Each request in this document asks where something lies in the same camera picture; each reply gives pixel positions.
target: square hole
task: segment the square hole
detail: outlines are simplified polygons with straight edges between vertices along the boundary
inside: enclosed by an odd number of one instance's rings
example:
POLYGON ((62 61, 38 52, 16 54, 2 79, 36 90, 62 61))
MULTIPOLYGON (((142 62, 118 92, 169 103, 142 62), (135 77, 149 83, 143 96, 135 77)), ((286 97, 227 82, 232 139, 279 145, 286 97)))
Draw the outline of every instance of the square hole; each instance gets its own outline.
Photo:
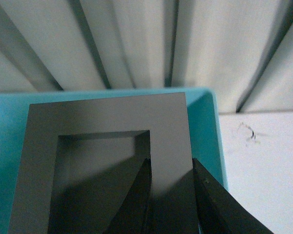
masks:
POLYGON ((48 233, 102 233, 145 158, 149 131, 59 136, 48 233))

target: white curtain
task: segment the white curtain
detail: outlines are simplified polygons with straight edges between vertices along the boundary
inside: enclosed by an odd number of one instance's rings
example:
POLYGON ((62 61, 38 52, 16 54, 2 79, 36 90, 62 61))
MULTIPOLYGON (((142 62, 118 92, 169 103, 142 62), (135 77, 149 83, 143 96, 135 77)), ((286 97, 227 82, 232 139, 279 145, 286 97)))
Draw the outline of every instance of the white curtain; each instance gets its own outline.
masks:
POLYGON ((0 0, 0 93, 170 86, 293 110, 293 0, 0 0))

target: teal tray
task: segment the teal tray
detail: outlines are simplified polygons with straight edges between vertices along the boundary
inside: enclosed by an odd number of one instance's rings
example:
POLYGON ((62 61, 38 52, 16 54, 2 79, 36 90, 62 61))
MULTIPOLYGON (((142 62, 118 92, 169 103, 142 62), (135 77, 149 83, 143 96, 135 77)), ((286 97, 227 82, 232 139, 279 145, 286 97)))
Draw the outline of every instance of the teal tray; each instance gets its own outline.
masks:
POLYGON ((227 188, 216 98, 209 89, 0 94, 0 234, 7 233, 8 230, 30 104, 173 92, 186 93, 192 157, 197 158, 227 188))

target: gray square frame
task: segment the gray square frame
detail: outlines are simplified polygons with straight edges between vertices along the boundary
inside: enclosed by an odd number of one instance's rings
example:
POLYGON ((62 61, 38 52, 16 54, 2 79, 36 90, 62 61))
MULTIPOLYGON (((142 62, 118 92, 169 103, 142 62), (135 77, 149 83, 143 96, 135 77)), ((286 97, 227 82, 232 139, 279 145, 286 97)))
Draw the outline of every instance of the gray square frame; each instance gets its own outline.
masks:
POLYGON ((46 234, 59 136, 150 132, 156 233, 197 233, 184 93, 30 105, 8 233, 46 234))

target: white table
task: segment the white table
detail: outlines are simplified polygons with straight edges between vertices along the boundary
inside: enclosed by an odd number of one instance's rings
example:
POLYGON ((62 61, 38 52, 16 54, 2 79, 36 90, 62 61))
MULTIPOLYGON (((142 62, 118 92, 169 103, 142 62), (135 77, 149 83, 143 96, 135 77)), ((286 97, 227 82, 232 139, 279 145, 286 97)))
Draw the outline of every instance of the white table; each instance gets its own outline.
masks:
POLYGON ((272 232, 293 234, 293 112, 222 115, 220 126, 229 192, 272 232))

